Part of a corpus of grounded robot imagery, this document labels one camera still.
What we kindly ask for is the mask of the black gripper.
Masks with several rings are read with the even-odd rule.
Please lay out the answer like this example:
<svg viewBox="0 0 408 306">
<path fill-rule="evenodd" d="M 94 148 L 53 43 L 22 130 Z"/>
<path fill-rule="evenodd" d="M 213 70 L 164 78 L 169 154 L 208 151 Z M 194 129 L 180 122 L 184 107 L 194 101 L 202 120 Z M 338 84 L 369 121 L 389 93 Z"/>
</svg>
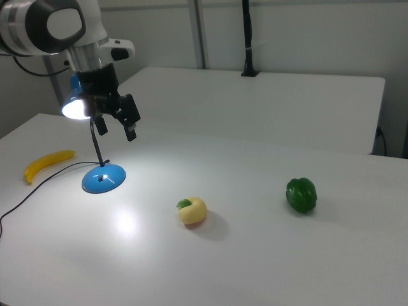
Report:
<svg viewBox="0 0 408 306">
<path fill-rule="evenodd" d="M 111 115 L 123 124 L 127 141 L 136 139 L 136 122 L 141 117 L 131 94 L 119 94 L 119 82 L 113 64 L 108 64 L 94 71 L 78 72 L 85 102 L 85 114 L 96 124 L 98 134 L 107 134 L 108 129 L 103 118 L 104 114 Z"/>
</svg>

